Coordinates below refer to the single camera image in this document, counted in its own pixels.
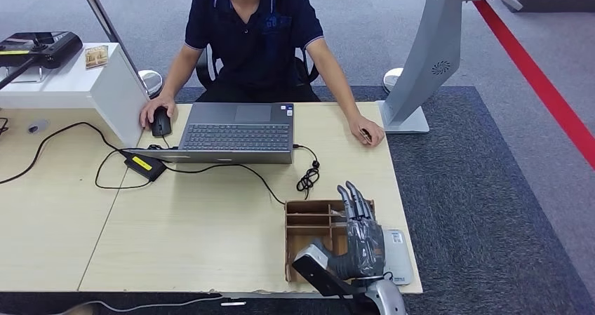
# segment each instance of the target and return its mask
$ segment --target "small object in hand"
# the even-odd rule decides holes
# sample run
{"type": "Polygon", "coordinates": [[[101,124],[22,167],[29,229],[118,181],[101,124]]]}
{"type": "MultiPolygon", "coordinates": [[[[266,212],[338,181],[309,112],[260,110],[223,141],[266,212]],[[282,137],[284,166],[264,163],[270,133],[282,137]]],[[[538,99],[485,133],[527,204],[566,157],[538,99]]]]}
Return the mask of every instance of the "small object in hand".
{"type": "Polygon", "coordinates": [[[366,142],[371,145],[372,144],[372,135],[368,133],[368,131],[364,128],[359,129],[359,133],[366,139],[366,142]]]}
{"type": "Polygon", "coordinates": [[[92,69],[107,64],[107,45],[87,48],[85,50],[85,68],[92,69]]]}

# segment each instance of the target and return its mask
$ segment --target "laptop keyboard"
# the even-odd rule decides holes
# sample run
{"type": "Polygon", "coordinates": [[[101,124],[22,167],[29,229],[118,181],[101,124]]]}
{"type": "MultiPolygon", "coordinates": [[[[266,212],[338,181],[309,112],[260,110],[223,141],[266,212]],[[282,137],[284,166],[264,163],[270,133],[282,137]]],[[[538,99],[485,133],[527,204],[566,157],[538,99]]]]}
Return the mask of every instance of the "laptop keyboard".
{"type": "Polygon", "coordinates": [[[289,150],[286,124],[190,124],[182,143],[184,150],[289,150]]]}

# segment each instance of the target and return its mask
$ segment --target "black cable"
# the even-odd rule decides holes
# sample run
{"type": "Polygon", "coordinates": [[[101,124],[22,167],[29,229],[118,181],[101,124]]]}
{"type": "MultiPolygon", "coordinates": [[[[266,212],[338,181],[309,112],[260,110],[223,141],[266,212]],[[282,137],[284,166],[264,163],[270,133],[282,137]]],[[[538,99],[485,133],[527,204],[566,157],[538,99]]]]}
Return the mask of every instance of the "black cable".
{"type": "Polygon", "coordinates": [[[276,194],[273,192],[273,190],[271,189],[271,187],[269,186],[269,184],[267,183],[267,181],[259,174],[257,173],[255,170],[253,170],[252,168],[245,166],[243,164],[215,164],[214,166],[208,166],[204,169],[201,170],[177,170],[177,169],[172,169],[170,167],[167,166],[167,164],[165,164],[166,168],[168,170],[173,171],[174,173],[203,173],[207,170],[213,169],[213,168],[222,168],[224,166],[239,166],[242,167],[244,169],[247,169],[249,171],[251,171],[253,174],[255,174],[258,178],[260,178],[260,180],[262,180],[262,183],[267,187],[267,189],[269,190],[269,192],[271,193],[271,195],[273,196],[273,198],[275,198],[275,200],[277,202],[279,202],[281,205],[285,205],[285,202],[283,202],[281,199],[277,198],[276,194]]]}
{"type": "Polygon", "coordinates": [[[90,124],[90,123],[87,123],[87,122],[78,122],[78,123],[73,123],[73,124],[71,124],[70,126],[66,126],[66,127],[62,128],[62,129],[60,129],[60,130],[57,130],[57,131],[55,131],[54,133],[51,133],[50,135],[48,135],[46,138],[44,138],[44,139],[41,141],[41,143],[39,144],[39,147],[37,148],[37,152],[35,153],[35,157],[33,158],[33,161],[31,162],[31,164],[29,164],[29,166],[28,166],[26,169],[24,169],[24,170],[23,170],[21,173],[19,173],[19,174],[15,175],[15,176],[13,176],[13,177],[10,177],[10,178],[8,178],[7,180],[0,180],[0,185],[2,185],[2,184],[6,184],[6,183],[8,183],[8,182],[12,182],[12,181],[14,181],[14,180],[16,180],[16,179],[18,179],[18,178],[22,177],[24,174],[28,173],[28,172],[29,172],[29,171],[30,171],[30,170],[33,168],[33,166],[35,165],[35,163],[37,162],[37,159],[39,158],[39,155],[40,155],[40,153],[41,153],[41,150],[44,148],[44,145],[45,145],[45,143],[46,143],[46,142],[48,142],[48,140],[50,140],[50,139],[51,139],[51,138],[53,138],[54,136],[56,136],[56,135],[58,135],[58,134],[60,134],[60,133],[62,133],[62,132],[64,132],[64,131],[66,131],[66,130],[69,130],[69,129],[71,129],[71,128],[74,128],[74,127],[76,127],[76,126],[82,126],[82,125],[88,126],[89,128],[91,128],[91,129],[93,129],[94,131],[96,131],[96,132],[97,132],[97,133],[98,133],[98,134],[101,136],[101,140],[103,140],[103,142],[104,142],[104,143],[105,143],[105,144],[106,144],[108,147],[110,147],[110,148],[112,148],[112,149],[113,149],[113,150],[112,150],[112,151],[111,151],[111,152],[110,152],[110,153],[109,153],[109,154],[108,154],[108,155],[107,155],[107,156],[106,156],[106,157],[103,159],[103,161],[102,161],[102,162],[101,162],[101,164],[99,165],[99,168],[97,169],[97,173],[95,174],[95,185],[96,185],[97,187],[99,187],[99,188],[101,188],[101,189],[137,189],[137,188],[139,188],[139,187],[144,187],[144,186],[147,186],[147,185],[150,183],[150,181],[149,181],[149,182],[147,182],[147,183],[145,183],[145,184],[143,184],[143,185],[136,185],[136,186],[134,186],[134,187],[104,187],[104,186],[102,186],[102,185],[99,185],[99,184],[98,184],[99,173],[101,172],[101,169],[102,169],[103,165],[105,164],[105,162],[107,161],[107,159],[108,159],[108,158],[109,158],[111,155],[113,155],[114,153],[116,153],[116,152],[119,152],[120,154],[122,154],[122,151],[123,151],[123,150],[127,150],[127,149],[135,149],[135,148],[125,148],[125,149],[119,149],[119,148],[115,147],[113,144],[109,143],[109,142],[108,142],[108,141],[105,139],[105,135],[103,135],[103,133],[101,132],[101,130],[97,129],[97,128],[96,128],[94,125],[92,125],[92,124],[90,124]]]}
{"type": "Polygon", "coordinates": [[[320,179],[320,163],[318,162],[318,157],[316,157],[316,154],[312,151],[312,149],[306,147],[305,145],[298,145],[298,144],[294,144],[293,145],[293,149],[299,149],[299,148],[303,148],[308,150],[310,153],[312,153],[312,156],[314,156],[314,161],[312,162],[312,167],[308,170],[306,170],[306,174],[304,175],[304,177],[302,177],[300,179],[299,182],[297,182],[295,188],[299,191],[306,191],[306,197],[304,200],[308,200],[308,196],[310,195],[310,189],[314,187],[314,183],[318,182],[318,179],[320,179]]]}
{"type": "Polygon", "coordinates": [[[167,143],[166,137],[165,135],[162,136],[163,137],[163,141],[166,143],[166,145],[168,146],[168,149],[171,149],[171,147],[169,146],[169,143],[167,143]]]}
{"type": "Polygon", "coordinates": [[[44,148],[45,143],[48,142],[49,139],[53,138],[54,136],[56,136],[57,134],[59,134],[61,132],[64,132],[66,130],[69,130],[70,128],[73,128],[73,127],[76,127],[76,126],[80,126],[80,125],[89,126],[92,129],[94,129],[95,131],[97,131],[99,133],[99,135],[101,135],[101,139],[103,140],[103,142],[107,146],[111,147],[115,151],[118,151],[118,148],[116,148],[114,145],[110,144],[105,139],[105,136],[103,135],[103,133],[101,132],[101,130],[97,129],[95,126],[92,126],[91,124],[86,123],[86,122],[74,123],[74,124],[71,124],[70,126],[66,126],[66,127],[62,128],[60,130],[57,130],[54,133],[51,133],[48,137],[44,138],[44,140],[42,140],[41,143],[39,144],[39,147],[37,148],[37,152],[35,153],[35,157],[33,158],[33,161],[31,162],[31,164],[29,164],[29,166],[26,169],[24,169],[21,173],[15,175],[13,177],[8,178],[7,180],[0,180],[0,185],[1,184],[8,183],[8,182],[12,182],[13,180],[16,180],[16,179],[20,178],[21,176],[23,176],[25,173],[28,173],[33,168],[33,166],[35,165],[35,163],[37,162],[37,159],[39,158],[39,155],[41,153],[41,150],[44,148]]]}
{"type": "Polygon", "coordinates": [[[385,278],[387,277],[387,275],[388,275],[388,274],[391,274],[391,277],[389,278],[389,280],[390,280],[390,281],[392,281],[392,279],[394,278],[394,275],[392,274],[392,272],[391,272],[391,271],[388,271],[388,272],[384,273],[384,274],[382,275],[382,277],[385,279],[385,278]]]}
{"type": "Polygon", "coordinates": [[[122,152],[123,150],[130,150],[130,149],[136,149],[136,148],[124,148],[124,149],[115,149],[109,152],[109,154],[103,159],[103,161],[101,161],[101,164],[99,165],[99,168],[97,168],[97,173],[95,174],[95,186],[100,188],[100,189],[108,189],[108,190],[127,190],[127,189],[138,189],[141,187],[146,187],[147,185],[151,184],[151,181],[148,181],[142,185],[134,185],[132,187],[104,187],[102,185],[99,185],[98,180],[99,180],[99,173],[101,172],[101,168],[103,168],[103,165],[105,164],[105,162],[107,161],[107,159],[117,153],[117,152],[122,152]]]}
{"type": "Polygon", "coordinates": [[[0,127],[0,135],[8,130],[8,119],[6,117],[0,117],[0,121],[3,121],[2,127],[0,127]]]}
{"type": "MultiPolygon", "coordinates": [[[[320,178],[320,173],[319,173],[319,168],[320,168],[320,163],[318,162],[318,157],[316,157],[316,154],[312,151],[312,149],[304,146],[304,145],[297,145],[294,144],[293,145],[293,149],[299,149],[299,148],[303,148],[308,150],[309,152],[312,153],[312,156],[314,156],[314,161],[312,162],[312,168],[308,169],[306,171],[306,175],[304,175],[304,177],[302,177],[300,179],[300,181],[297,183],[297,185],[295,186],[295,188],[299,191],[306,191],[306,200],[308,199],[309,193],[310,193],[310,189],[312,187],[314,187],[314,183],[316,181],[318,181],[318,179],[320,178]]],[[[273,196],[273,198],[279,202],[281,205],[285,205],[285,202],[283,202],[281,199],[279,199],[277,197],[277,195],[273,192],[273,190],[271,189],[271,187],[269,186],[269,183],[267,183],[267,181],[259,174],[257,173],[254,169],[245,166],[243,164],[215,164],[214,166],[208,166],[206,168],[203,168],[201,170],[177,170],[177,169],[173,169],[167,166],[167,164],[165,164],[166,168],[170,171],[173,171],[174,173],[203,173],[205,171],[208,171],[210,169],[214,169],[214,168],[222,168],[224,166],[239,166],[242,168],[245,168],[246,170],[249,170],[250,172],[252,172],[253,174],[255,174],[258,178],[260,178],[260,180],[262,181],[262,183],[265,185],[265,187],[267,188],[267,190],[269,190],[269,192],[271,193],[271,195],[273,196]]]]}

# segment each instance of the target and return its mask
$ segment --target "man's arm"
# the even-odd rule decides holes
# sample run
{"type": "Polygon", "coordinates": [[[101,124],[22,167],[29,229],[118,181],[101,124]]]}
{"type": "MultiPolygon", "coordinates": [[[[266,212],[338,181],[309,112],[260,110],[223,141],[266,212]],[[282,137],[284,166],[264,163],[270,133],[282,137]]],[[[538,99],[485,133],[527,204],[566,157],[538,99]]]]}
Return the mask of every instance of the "man's arm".
{"type": "Polygon", "coordinates": [[[369,144],[373,147],[378,145],[385,136],[384,131],[376,123],[360,114],[351,87],[347,83],[347,78],[345,78],[341,66],[339,66],[335,56],[326,45],[324,38],[318,38],[309,43],[306,51],[312,57],[324,83],[337,100],[343,114],[345,114],[352,134],[365,145],[369,144]],[[361,129],[369,132],[370,143],[361,135],[361,129]]]}
{"type": "Polygon", "coordinates": [[[175,109],[175,95],[188,82],[192,71],[196,67],[196,62],[203,50],[195,50],[187,45],[182,46],[182,50],[173,60],[169,69],[166,82],[163,85],[163,90],[157,98],[147,102],[140,112],[140,125],[144,128],[153,123],[153,114],[158,107],[165,107],[169,117],[173,116],[175,109]]]}
{"type": "Polygon", "coordinates": [[[178,94],[180,89],[190,79],[202,52],[203,50],[195,50],[187,45],[182,46],[182,50],[180,50],[171,64],[166,82],[161,91],[162,95],[174,98],[178,94]]]}

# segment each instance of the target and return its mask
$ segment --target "yellow label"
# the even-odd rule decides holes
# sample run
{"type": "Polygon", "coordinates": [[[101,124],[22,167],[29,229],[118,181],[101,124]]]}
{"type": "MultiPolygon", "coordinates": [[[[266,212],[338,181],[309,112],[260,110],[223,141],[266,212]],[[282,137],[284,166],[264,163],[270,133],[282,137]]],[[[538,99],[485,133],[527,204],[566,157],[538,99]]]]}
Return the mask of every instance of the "yellow label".
{"type": "Polygon", "coordinates": [[[150,171],[151,169],[153,169],[152,166],[150,166],[149,164],[147,164],[145,161],[143,161],[142,159],[139,159],[138,157],[134,156],[132,158],[132,160],[134,162],[136,162],[136,164],[138,164],[139,166],[142,166],[143,168],[147,169],[147,171],[150,171]]]}
{"type": "Polygon", "coordinates": [[[0,51],[0,55],[27,54],[29,51],[0,51]]]}

